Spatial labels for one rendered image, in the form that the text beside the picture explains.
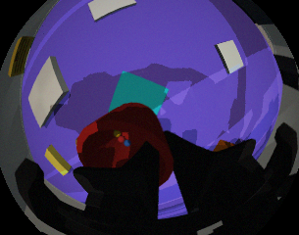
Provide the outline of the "yellow rectangular block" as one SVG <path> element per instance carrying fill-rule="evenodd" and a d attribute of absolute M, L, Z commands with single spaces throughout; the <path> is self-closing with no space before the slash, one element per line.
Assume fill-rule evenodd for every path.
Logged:
<path fill-rule="evenodd" d="M 56 152 L 54 146 L 48 146 L 46 153 L 44 154 L 46 154 L 44 157 L 47 157 L 47 160 L 50 161 L 50 164 L 54 165 L 54 167 L 58 169 L 60 173 L 63 173 L 63 176 L 66 175 L 67 172 L 70 172 L 71 165 L 68 164 L 66 160 L 63 160 L 63 157 L 60 156 L 60 153 Z"/>

